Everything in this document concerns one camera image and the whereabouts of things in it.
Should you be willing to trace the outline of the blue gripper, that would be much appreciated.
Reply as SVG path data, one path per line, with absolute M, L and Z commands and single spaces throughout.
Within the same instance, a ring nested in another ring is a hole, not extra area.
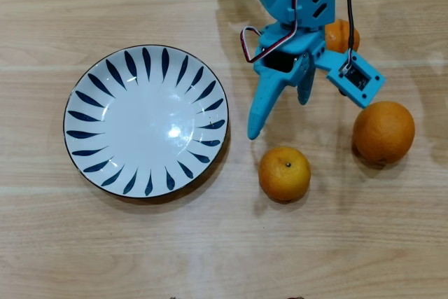
M 262 29 L 256 54 L 267 50 L 272 44 L 290 33 L 290 29 L 276 22 Z M 253 70 L 259 75 L 258 87 L 248 115 L 247 135 L 256 139 L 287 85 L 295 86 L 298 71 L 295 63 L 300 61 L 297 98 L 301 105 L 309 101 L 317 69 L 326 69 L 325 34 L 323 28 L 309 31 L 299 28 L 295 35 L 281 44 L 267 56 L 253 64 Z

